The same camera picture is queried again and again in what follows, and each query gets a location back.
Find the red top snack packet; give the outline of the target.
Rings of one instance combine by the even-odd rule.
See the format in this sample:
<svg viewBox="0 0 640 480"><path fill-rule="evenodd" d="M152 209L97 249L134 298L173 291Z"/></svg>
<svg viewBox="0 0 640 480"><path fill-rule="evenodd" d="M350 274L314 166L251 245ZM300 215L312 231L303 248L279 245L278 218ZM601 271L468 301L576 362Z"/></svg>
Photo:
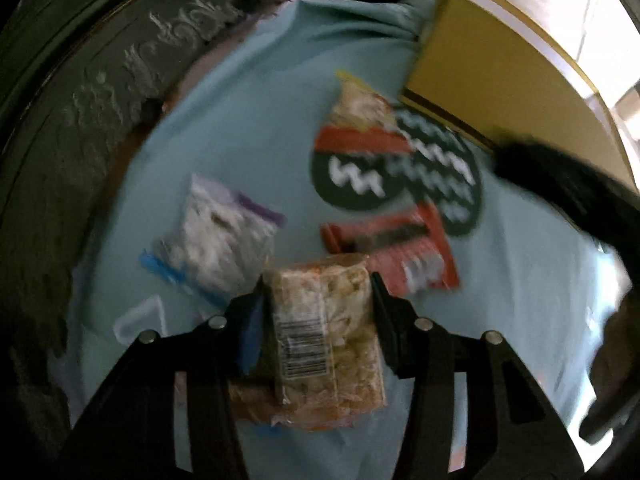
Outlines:
<svg viewBox="0 0 640 480"><path fill-rule="evenodd" d="M385 96L350 73L338 72L337 78L341 92L314 140L317 153L405 155L413 152Z"/></svg>

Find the orange biscuit snack bag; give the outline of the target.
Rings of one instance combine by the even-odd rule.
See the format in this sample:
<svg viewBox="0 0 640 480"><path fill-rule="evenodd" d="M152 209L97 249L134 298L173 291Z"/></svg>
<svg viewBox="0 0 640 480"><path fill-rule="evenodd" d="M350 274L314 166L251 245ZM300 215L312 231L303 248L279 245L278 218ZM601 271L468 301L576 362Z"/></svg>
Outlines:
<svg viewBox="0 0 640 480"><path fill-rule="evenodd" d="M266 286L260 359L245 384L230 387L235 418L320 431L384 408L366 258L272 270Z"/></svg>

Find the blue purple clear packet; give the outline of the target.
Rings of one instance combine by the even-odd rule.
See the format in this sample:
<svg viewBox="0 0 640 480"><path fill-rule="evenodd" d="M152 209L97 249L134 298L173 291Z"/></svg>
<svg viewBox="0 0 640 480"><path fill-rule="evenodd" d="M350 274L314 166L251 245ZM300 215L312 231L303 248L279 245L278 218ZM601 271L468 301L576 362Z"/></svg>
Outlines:
<svg viewBox="0 0 640 480"><path fill-rule="evenodd" d="M192 174L179 225L154 240L140 263L163 281L223 309L254 288L284 225L283 214Z"/></svg>

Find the dark carved wooden furniture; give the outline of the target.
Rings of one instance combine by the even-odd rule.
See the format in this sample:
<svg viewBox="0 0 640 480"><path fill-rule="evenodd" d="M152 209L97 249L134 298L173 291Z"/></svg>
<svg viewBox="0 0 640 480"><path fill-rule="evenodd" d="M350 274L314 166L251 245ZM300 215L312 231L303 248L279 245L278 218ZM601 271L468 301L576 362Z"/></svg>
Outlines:
<svg viewBox="0 0 640 480"><path fill-rule="evenodd" d="M122 142L264 0L22 0L1 36L1 395L51 403L70 272ZM395 2L398 0L363 0Z"/></svg>

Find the yellow cardboard box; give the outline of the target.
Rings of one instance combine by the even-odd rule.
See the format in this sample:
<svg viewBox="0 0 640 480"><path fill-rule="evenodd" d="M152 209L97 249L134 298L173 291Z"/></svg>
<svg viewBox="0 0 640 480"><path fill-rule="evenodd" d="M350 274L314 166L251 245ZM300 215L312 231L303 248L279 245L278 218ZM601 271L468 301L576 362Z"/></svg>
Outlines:
<svg viewBox="0 0 640 480"><path fill-rule="evenodd" d="M637 186L597 87L508 0L438 0L400 98L488 148L536 141Z"/></svg>

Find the light blue tablecloth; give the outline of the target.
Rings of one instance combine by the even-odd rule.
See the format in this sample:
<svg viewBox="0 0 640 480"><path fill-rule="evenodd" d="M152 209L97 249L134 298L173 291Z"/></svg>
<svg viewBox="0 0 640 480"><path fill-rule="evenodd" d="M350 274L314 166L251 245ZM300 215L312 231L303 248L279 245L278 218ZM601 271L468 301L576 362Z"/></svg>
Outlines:
<svg viewBox="0 0 640 480"><path fill-rule="evenodd" d="M401 101L435 14L424 0L298 0L259 25L151 133L125 174L81 294L85 408L141 333L190 333L231 302L218 309L140 263L154 240L179 225L191 176L200 174L285 216L258 278L265 284L272 270L340 256L324 246L326 223L434 204L460 285L398 298L454 335L500 333L570 435L606 312L605 272L620 257L559 209L499 178L494 151L502 144L478 144ZM341 92L338 72L386 97L412 153L314 150ZM503 144L511 141L536 142ZM245 479L396 479L413 382L394 375L378 344L386 404L348 427L255 424L232 411ZM458 373L452 471L464 465L467 421L465 376ZM177 466L195 478L183 372L176 375L174 422Z"/></svg>

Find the red barcode snack packet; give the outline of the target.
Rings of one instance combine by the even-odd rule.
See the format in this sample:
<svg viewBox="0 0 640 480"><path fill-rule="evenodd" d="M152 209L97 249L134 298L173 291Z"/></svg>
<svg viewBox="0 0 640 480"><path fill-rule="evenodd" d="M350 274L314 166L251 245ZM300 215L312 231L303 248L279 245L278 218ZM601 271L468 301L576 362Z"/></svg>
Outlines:
<svg viewBox="0 0 640 480"><path fill-rule="evenodd" d="M380 274L396 297L460 285L442 220L432 203L360 222L326 223L320 226L320 235L332 255L366 256L368 269Z"/></svg>

